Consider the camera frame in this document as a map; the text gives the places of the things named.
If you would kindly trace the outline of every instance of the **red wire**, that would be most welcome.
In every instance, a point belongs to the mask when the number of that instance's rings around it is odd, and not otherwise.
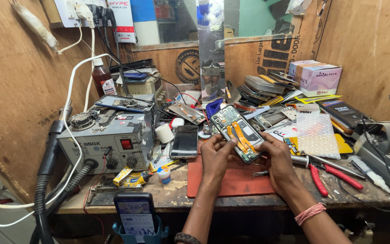
[[[105,240],[106,240],[106,237],[105,237],[105,227],[103,226],[102,220],[101,220],[99,217],[97,217],[97,216],[94,216],[94,215],[89,214],[89,213],[87,212],[87,210],[85,209],[85,205],[86,205],[86,204],[85,204],[85,201],[87,200],[87,196],[88,196],[88,194],[89,194],[91,188],[97,186],[97,184],[99,183],[100,175],[101,175],[101,174],[103,173],[103,171],[105,170],[105,164],[106,164],[106,157],[103,156],[103,169],[102,169],[102,172],[100,172],[99,176],[97,177],[97,180],[96,180],[96,183],[94,184],[94,186],[90,187],[90,188],[88,189],[88,191],[87,191],[87,194],[85,195],[85,198],[84,198],[84,212],[85,212],[86,214],[90,215],[90,216],[93,216],[94,218],[96,218],[96,219],[98,219],[98,220],[100,221],[100,223],[101,223],[101,225],[102,225],[102,235],[103,235],[103,237],[104,237]]]
[[[202,108],[201,103],[199,103],[198,100],[195,99],[194,97],[192,97],[191,95],[189,95],[189,94],[187,94],[187,93],[184,93],[184,92],[179,92],[179,93],[177,93],[177,94],[174,96],[174,99],[176,99],[176,96],[177,96],[178,94],[188,95],[189,97],[191,97],[193,100],[195,100],[195,101],[199,104],[199,106],[201,107],[202,113],[204,114],[205,120],[207,120],[207,124],[208,124],[209,127],[210,127],[209,119],[207,118],[207,115],[204,113],[204,109]]]

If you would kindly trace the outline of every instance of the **black braided bracelet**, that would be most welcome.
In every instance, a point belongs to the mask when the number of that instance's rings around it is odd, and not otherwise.
[[[176,237],[174,238],[174,242],[177,243],[179,241],[182,241],[186,244],[202,244],[201,241],[198,241],[195,237],[183,232],[177,233]]]

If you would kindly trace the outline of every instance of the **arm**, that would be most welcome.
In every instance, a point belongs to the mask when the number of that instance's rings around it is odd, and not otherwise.
[[[267,133],[261,134],[267,141],[255,149],[268,152],[265,163],[277,194],[284,198],[295,216],[317,204],[297,178],[287,144]],[[351,243],[325,211],[306,219],[301,227],[312,244]]]
[[[207,243],[209,237],[214,202],[227,171],[228,157],[237,144],[237,138],[229,142],[222,141],[223,139],[222,135],[217,134],[201,146],[202,180],[182,231],[203,244]]]

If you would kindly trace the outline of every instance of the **electrical socket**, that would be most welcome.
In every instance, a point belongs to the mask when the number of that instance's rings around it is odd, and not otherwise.
[[[81,20],[82,26],[88,27],[88,22],[79,18],[76,14],[75,6],[78,4],[95,4],[97,6],[106,6],[105,0],[54,0],[60,15],[62,24],[66,28],[79,27]]]

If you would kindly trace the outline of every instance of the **yellow glue tube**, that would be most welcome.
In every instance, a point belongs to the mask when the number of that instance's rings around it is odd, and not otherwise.
[[[129,167],[124,167],[123,170],[118,173],[118,175],[112,180],[112,182],[117,185],[117,186],[122,186],[123,185],[123,180],[124,178],[129,175],[130,172],[132,172],[133,169]]]
[[[138,184],[145,184],[150,179],[148,171],[143,171],[141,173],[130,173],[123,180],[123,186],[137,186]]]

